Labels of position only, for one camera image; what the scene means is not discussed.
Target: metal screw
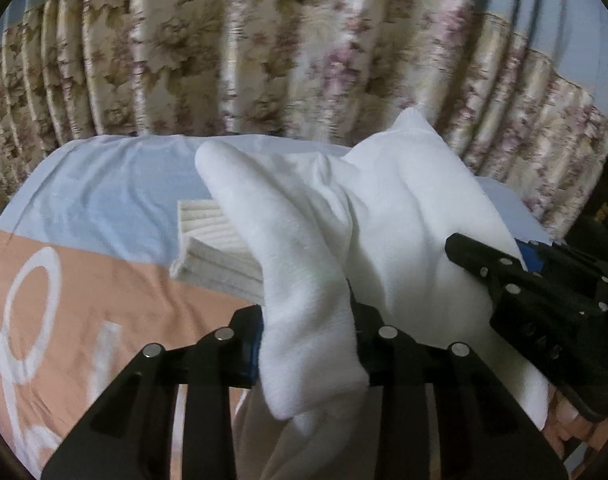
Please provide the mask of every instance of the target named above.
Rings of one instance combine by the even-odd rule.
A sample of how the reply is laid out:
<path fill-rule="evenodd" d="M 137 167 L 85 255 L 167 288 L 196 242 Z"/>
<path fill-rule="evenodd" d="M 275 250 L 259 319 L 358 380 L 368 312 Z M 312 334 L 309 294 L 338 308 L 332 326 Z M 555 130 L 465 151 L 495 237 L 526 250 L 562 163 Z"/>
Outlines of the metal screw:
<path fill-rule="evenodd" d="M 526 335 L 526 337 L 534 335 L 535 330 L 536 328 L 534 323 L 526 323 L 522 328 L 522 332 Z"/>
<path fill-rule="evenodd" d="M 162 346 L 157 343 L 149 343 L 142 350 L 144 357 L 157 357 L 161 352 Z"/>
<path fill-rule="evenodd" d="M 394 326 L 384 325 L 377 333 L 382 339 L 395 339 L 397 337 L 397 329 Z"/>
<path fill-rule="evenodd" d="M 228 326 L 223 326 L 222 328 L 215 330 L 215 339 L 218 341 L 228 341 L 234 335 L 234 330 Z"/>
<path fill-rule="evenodd" d="M 562 351 L 562 347 L 559 345 L 555 345 L 550 349 L 550 352 L 548 352 L 548 355 L 550 356 L 551 359 L 557 359 L 559 358 L 559 353 Z"/>
<path fill-rule="evenodd" d="M 519 294 L 521 292 L 519 285 L 515 285 L 514 283 L 506 285 L 506 290 L 511 294 Z"/>
<path fill-rule="evenodd" d="M 466 357 L 470 353 L 470 348 L 464 343 L 455 343 L 450 347 L 450 351 L 458 357 Z"/>

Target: white fabric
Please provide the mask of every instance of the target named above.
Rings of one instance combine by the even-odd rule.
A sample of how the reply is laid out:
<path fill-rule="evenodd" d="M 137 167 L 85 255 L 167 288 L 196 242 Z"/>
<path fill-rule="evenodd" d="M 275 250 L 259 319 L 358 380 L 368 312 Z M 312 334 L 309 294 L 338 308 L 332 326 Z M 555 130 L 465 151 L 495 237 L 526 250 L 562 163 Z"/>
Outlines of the white fabric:
<path fill-rule="evenodd" d="M 342 158 L 246 155 L 205 142 L 195 161 L 263 273 L 261 385 L 236 420 L 241 479 L 343 476 L 337 461 L 324 468 L 372 419 L 372 410 L 361 411 L 367 375 L 346 278 L 359 301 L 418 342 L 470 344 L 543 427 L 545 378 L 491 330 L 485 287 L 443 249 L 461 232 L 516 257 L 519 250 L 472 174 L 417 111 L 402 112 Z M 356 462 L 373 461 L 364 452 Z M 364 465 L 351 478 L 371 473 Z"/>

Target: bed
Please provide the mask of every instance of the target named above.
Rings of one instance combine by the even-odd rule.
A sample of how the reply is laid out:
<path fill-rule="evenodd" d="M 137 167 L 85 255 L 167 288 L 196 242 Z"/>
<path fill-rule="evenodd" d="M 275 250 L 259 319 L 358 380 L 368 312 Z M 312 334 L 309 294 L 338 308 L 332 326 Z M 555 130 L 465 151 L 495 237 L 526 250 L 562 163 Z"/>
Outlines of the bed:
<path fill-rule="evenodd" d="M 177 200 L 208 198 L 200 137 L 340 155 L 414 106 L 511 233 L 541 242 L 564 237 L 608 154 L 600 0 L 11 0 L 0 12 L 0 434 L 36 478 L 143 344 L 192 344 L 243 306 L 166 270 Z"/>

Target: folded towel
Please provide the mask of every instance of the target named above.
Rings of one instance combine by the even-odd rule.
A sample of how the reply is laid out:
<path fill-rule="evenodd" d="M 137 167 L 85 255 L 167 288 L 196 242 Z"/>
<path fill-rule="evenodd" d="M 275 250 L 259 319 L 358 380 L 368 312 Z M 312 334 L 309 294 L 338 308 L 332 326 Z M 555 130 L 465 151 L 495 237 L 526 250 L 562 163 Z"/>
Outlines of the folded towel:
<path fill-rule="evenodd" d="M 180 257 L 176 280 L 263 304 L 261 266 L 213 200 L 178 204 Z"/>
<path fill-rule="evenodd" d="M 241 249 L 232 240 L 226 247 L 243 258 L 247 248 L 261 267 L 261 384 L 235 422 L 241 479 L 341 478 L 330 472 L 337 461 L 326 468 L 329 476 L 321 470 L 358 424 L 372 420 L 376 393 L 362 410 L 368 380 L 346 279 L 357 300 L 418 342 L 470 344 L 543 427 L 545 378 L 491 330 L 485 287 L 448 260 L 444 243 L 461 232 L 518 258 L 519 250 L 472 174 L 417 111 L 402 112 L 342 158 L 246 155 L 209 141 L 197 150 L 196 167 L 233 238 L 243 240 Z M 249 280 L 238 288 L 257 281 L 239 261 L 216 261 L 234 251 L 203 258 L 208 251 L 193 239 L 214 246 L 185 239 L 184 256 L 193 251 L 210 268 L 244 274 Z M 181 261 L 175 270 L 194 275 Z M 372 477 L 374 452 L 342 456 L 346 470 L 351 460 L 364 464 L 351 478 Z"/>

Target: white towel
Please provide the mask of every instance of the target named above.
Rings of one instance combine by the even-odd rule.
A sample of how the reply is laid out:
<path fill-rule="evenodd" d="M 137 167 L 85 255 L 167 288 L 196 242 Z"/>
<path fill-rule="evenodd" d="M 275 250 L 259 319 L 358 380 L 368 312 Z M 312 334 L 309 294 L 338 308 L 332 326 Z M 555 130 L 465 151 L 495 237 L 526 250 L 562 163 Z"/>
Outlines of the white towel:
<path fill-rule="evenodd" d="M 417 111 L 342 158 L 246 155 L 210 141 L 196 167 L 263 278 L 261 385 L 235 428 L 241 479 L 348 478 L 338 471 L 351 466 L 350 478 L 372 478 L 372 449 L 358 460 L 341 455 L 345 469 L 338 460 L 327 467 L 356 425 L 373 418 L 373 396 L 361 410 L 367 376 L 346 278 L 360 302 L 418 342 L 470 344 L 543 427 L 545 378 L 490 328 L 485 286 L 447 259 L 444 243 L 461 232 L 517 257 L 519 250 Z"/>

